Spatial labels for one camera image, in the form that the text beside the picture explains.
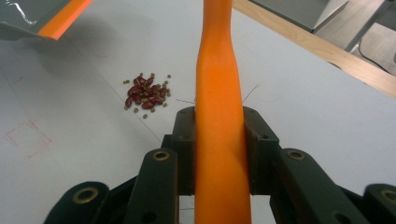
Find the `wooden edge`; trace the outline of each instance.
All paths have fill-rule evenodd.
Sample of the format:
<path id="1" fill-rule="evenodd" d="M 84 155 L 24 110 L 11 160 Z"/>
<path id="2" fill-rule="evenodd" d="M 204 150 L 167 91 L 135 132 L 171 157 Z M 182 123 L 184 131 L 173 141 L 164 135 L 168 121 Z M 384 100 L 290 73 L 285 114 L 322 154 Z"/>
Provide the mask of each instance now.
<path id="1" fill-rule="evenodd" d="M 92 0 L 72 0 L 41 28 L 38 34 L 58 40 L 91 1 Z"/>
<path id="2" fill-rule="evenodd" d="M 365 84 L 396 98 L 396 77 L 312 35 L 302 28 L 248 0 L 233 0 L 233 8 L 249 16 L 288 40 L 316 54 L 323 60 L 339 66 L 343 71 Z"/>

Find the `white surface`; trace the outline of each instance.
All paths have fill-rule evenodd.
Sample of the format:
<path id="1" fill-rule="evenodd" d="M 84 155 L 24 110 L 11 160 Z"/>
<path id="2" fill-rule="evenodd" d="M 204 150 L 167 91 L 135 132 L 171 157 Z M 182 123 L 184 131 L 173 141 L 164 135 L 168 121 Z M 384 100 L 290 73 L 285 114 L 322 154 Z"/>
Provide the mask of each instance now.
<path id="1" fill-rule="evenodd" d="M 94 1 L 58 41 L 0 41 L 0 223 L 42 223 L 66 190 L 111 188 L 135 176 L 144 154 L 193 102 L 201 1 Z M 245 105 L 282 147 L 310 153 L 339 185 L 396 185 L 396 101 L 233 12 Z M 140 72 L 171 74 L 169 106 L 142 120 L 123 109 Z M 189 209 L 192 198 L 181 200 Z M 253 223 L 274 223 L 254 197 Z M 192 210 L 180 212 L 192 223 Z"/>

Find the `orange handle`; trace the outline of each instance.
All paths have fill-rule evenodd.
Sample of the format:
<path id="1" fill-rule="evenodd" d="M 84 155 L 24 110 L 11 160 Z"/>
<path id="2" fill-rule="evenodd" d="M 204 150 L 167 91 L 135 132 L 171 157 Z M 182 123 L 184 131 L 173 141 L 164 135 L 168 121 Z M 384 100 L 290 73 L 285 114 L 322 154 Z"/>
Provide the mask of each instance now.
<path id="1" fill-rule="evenodd" d="M 197 62 L 195 223 L 251 223 L 232 0 L 204 0 Z"/>

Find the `pile of beans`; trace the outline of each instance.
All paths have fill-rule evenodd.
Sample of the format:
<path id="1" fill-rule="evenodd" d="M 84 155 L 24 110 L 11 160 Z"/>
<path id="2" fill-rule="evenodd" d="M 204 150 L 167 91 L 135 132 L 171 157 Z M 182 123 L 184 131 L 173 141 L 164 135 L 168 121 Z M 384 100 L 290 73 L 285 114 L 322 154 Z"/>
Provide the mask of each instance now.
<path id="1" fill-rule="evenodd" d="M 144 110 L 154 112 L 156 105 L 167 106 L 166 97 L 170 96 L 170 90 L 167 89 L 168 81 L 161 84 L 153 84 L 155 74 L 151 73 L 150 78 L 143 78 L 143 73 L 140 73 L 133 81 L 133 86 L 128 90 L 128 98 L 125 101 L 125 109 L 129 109 L 133 104 L 140 105 Z M 123 81 L 124 84 L 130 83 L 130 80 Z M 134 112 L 137 113 L 139 109 L 136 107 Z"/>

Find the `orange object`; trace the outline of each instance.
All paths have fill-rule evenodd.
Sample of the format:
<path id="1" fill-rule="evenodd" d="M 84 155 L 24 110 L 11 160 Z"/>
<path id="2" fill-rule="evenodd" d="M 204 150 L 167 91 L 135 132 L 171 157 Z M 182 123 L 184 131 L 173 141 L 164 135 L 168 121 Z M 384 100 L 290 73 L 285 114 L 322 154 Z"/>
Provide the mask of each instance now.
<path id="1" fill-rule="evenodd" d="M 72 0 L 41 28 L 38 34 L 58 40 L 91 1 L 92 0 Z"/>
<path id="2" fill-rule="evenodd" d="M 205 0 L 197 62 L 195 223 L 251 223 L 232 0 Z"/>

